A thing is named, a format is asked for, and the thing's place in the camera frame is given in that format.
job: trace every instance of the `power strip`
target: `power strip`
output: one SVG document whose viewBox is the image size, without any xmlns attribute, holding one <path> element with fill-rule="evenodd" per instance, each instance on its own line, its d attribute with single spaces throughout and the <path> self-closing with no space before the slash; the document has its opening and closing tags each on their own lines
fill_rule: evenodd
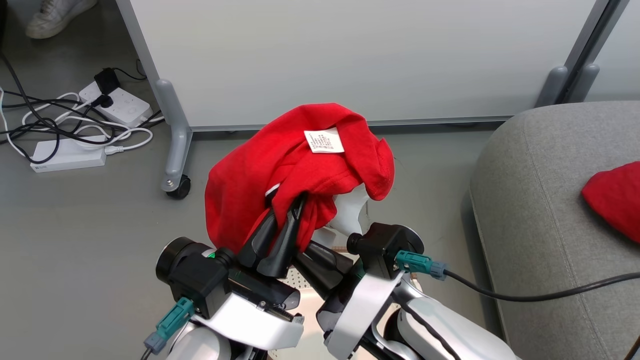
<svg viewBox="0 0 640 360">
<path fill-rule="evenodd" d="M 103 142 L 106 136 L 84 136 L 87 140 L 95 142 Z M 33 152 L 33 159 L 41 161 L 49 157 L 56 147 L 55 140 L 38 142 L 36 150 Z M 73 168 L 100 167 L 103 166 L 107 158 L 103 147 L 98 149 L 89 149 L 78 144 L 73 139 L 60 140 L 58 152 L 51 160 L 42 164 L 31 164 L 31 168 L 35 172 L 48 172 L 56 170 L 70 170 Z"/>
<path fill-rule="evenodd" d="M 89 86 L 82 89 L 79 93 L 83 102 L 94 101 L 102 92 L 98 88 L 98 84 L 94 81 Z M 143 121 L 147 120 L 153 111 L 151 105 L 146 101 L 131 95 L 130 93 L 117 88 L 109 94 L 113 100 L 113 105 L 108 108 L 96 106 L 95 109 L 105 114 L 113 122 L 120 123 L 128 127 L 137 127 Z"/>
</svg>

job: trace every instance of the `red garment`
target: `red garment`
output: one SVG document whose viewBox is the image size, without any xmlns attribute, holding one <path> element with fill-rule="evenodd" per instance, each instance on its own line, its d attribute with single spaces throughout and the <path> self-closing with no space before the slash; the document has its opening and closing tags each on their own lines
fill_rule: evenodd
<svg viewBox="0 0 640 360">
<path fill-rule="evenodd" d="M 582 196 L 611 226 L 640 243 L 640 161 L 595 174 Z"/>
<path fill-rule="evenodd" d="M 334 126 L 344 152 L 312 153 L 303 131 Z M 335 216 L 334 195 L 364 182 L 370 198 L 381 200 L 393 180 L 391 150 L 369 131 L 361 115 L 338 104 L 298 106 L 211 169 L 204 195 L 207 232 L 215 246 L 237 254 L 268 211 L 266 192 L 280 184 L 272 200 L 278 232 L 293 200 L 308 192 L 298 230 L 298 248 L 304 251 L 314 230 Z"/>
</svg>

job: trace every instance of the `teal cable connector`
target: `teal cable connector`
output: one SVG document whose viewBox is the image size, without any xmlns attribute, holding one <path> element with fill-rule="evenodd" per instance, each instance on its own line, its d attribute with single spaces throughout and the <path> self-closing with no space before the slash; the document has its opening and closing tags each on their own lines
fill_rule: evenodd
<svg viewBox="0 0 640 360">
<path fill-rule="evenodd" d="M 195 314 L 193 303 L 186 297 L 180 298 L 169 312 L 158 322 L 156 331 L 145 340 L 145 346 L 154 355 L 158 355 L 166 345 L 166 342 L 186 324 Z"/>
<path fill-rule="evenodd" d="M 396 263 L 399 268 L 409 272 L 428 274 L 434 279 L 444 281 L 447 277 L 444 270 L 447 264 L 433 261 L 429 256 L 416 254 L 410 251 L 400 250 L 396 255 Z"/>
</svg>

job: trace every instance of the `gray floor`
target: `gray floor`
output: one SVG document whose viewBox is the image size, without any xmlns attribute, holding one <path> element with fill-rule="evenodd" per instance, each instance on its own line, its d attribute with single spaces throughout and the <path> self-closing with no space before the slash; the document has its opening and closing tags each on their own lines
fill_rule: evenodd
<svg viewBox="0 0 640 360">
<path fill-rule="evenodd" d="M 134 71 L 136 53 L 113 0 L 104 0 L 50 40 L 29 40 L 34 0 L 10 0 L 3 51 L 29 95 L 79 91 L 100 68 Z M 16 90 L 0 67 L 0 85 Z M 123 87 L 157 108 L 146 82 Z M 7 95 L 6 103 L 19 99 Z M 13 126 L 23 110 L 8 111 Z M 492 128 L 379 129 L 396 157 L 396 181 L 369 220 L 404 224 L 424 240 L 426 254 L 487 284 L 466 192 Z M 154 274 L 160 250 L 188 236 L 208 242 L 203 193 L 208 170 L 243 143 L 245 133 L 199 136 L 186 172 L 191 194 L 169 199 L 160 189 L 169 129 L 154 128 L 142 149 L 116 154 L 104 167 L 36 174 L 8 145 L 0 146 L 0 357 L 139 359 L 142 341 L 170 308 Z M 34 141 L 23 141 L 32 151 Z M 479 325 L 499 332 L 495 308 L 452 282 L 421 279 L 425 292 Z"/>
</svg>

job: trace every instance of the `white shoe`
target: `white shoe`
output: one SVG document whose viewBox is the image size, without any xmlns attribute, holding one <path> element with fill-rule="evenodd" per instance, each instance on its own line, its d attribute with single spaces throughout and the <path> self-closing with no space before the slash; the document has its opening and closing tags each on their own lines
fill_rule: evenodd
<svg viewBox="0 0 640 360">
<path fill-rule="evenodd" d="M 40 12 L 27 25 L 27 36 L 50 38 L 66 28 L 74 17 L 97 3 L 98 0 L 42 0 Z"/>
</svg>

